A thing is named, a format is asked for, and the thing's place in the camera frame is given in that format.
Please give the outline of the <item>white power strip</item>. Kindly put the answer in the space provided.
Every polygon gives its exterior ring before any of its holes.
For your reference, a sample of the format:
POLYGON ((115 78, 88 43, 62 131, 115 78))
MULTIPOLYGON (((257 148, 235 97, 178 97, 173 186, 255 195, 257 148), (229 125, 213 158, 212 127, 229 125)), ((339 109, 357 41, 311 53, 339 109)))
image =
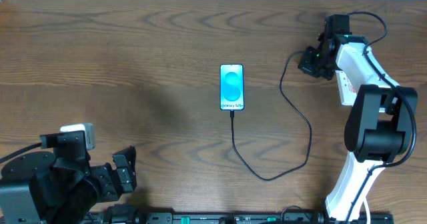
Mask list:
POLYGON ((343 71, 336 71, 336 77, 341 104, 344 106, 353 106, 357 97, 356 89, 343 71))

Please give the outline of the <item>blue smartphone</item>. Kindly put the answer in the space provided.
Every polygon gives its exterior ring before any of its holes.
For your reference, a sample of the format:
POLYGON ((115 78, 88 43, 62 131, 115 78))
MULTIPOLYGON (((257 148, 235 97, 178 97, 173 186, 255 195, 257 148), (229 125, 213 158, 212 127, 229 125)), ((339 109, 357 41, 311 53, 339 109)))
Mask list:
POLYGON ((220 65, 220 109, 242 111, 244 107, 244 66, 242 64, 220 65))

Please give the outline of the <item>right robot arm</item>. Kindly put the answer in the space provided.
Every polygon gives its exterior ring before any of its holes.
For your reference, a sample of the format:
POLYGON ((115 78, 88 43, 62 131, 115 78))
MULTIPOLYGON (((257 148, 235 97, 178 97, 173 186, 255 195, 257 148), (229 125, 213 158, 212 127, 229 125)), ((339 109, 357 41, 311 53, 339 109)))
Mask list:
POLYGON ((358 223, 376 178, 414 150, 418 94, 385 72, 371 42, 350 31, 349 14, 327 17, 318 41, 318 47, 304 51, 299 69, 313 77, 336 77, 342 104, 352 108, 344 128, 346 162, 325 199, 325 220, 358 223))

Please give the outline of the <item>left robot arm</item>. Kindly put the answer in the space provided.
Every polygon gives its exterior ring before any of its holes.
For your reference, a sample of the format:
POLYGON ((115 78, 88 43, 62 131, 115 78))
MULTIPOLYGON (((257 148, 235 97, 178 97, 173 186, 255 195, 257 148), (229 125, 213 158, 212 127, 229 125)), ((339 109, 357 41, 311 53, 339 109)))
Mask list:
POLYGON ((134 192, 136 150, 92 167, 84 131, 40 136, 40 143, 4 158, 1 211, 6 223, 80 223, 97 203, 134 192))

